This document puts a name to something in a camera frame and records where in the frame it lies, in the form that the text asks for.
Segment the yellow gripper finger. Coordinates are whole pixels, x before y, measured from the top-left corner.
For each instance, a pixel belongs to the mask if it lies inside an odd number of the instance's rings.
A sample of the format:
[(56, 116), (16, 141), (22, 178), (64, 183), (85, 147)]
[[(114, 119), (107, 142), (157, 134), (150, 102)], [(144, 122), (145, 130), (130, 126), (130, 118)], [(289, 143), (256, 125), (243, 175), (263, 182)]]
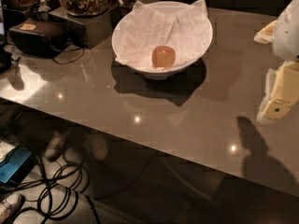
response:
[(265, 116), (272, 120), (283, 119), (299, 101), (299, 63), (284, 62), (276, 70), (276, 79)]

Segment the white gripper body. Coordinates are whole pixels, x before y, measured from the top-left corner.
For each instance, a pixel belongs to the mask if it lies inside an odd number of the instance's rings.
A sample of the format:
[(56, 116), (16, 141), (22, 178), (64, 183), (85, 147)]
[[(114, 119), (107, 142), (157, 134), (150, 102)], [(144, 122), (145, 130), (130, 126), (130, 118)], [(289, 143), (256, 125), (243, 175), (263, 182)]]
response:
[(272, 45), (280, 59), (299, 61), (299, 0), (292, 0), (279, 15)]

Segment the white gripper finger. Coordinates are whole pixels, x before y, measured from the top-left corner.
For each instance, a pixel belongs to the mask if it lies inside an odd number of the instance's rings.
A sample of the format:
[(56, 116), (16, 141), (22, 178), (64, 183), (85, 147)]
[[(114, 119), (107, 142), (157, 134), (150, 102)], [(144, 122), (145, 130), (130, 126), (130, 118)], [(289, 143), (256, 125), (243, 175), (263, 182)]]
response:
[(270, 125), (274, 123), (274, 121), (272, 119), (267, 118), (263, 112), (265, 111), (265, 108), (268, 102), (270, 101), (271, 92), (275, 84), (275, 79), (276, 79), (276, 70), (269, 68), (265, 76), (264, 97), (259, 106), (259, 111), (256, 117), (256, 120), (263, 125)]

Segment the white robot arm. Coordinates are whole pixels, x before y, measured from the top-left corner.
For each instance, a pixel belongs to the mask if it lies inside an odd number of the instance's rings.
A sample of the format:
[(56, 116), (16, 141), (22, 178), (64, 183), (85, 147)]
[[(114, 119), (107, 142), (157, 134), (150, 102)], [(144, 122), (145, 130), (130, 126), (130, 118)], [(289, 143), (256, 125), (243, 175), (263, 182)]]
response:
[(274, 55), (283, 61), (277, 70), (268, 69), (256, 118), (261, 124), (272, 124), (286, 117), (299, 101), (299, 0), (292, 0), (254, 41), (271, 43)]

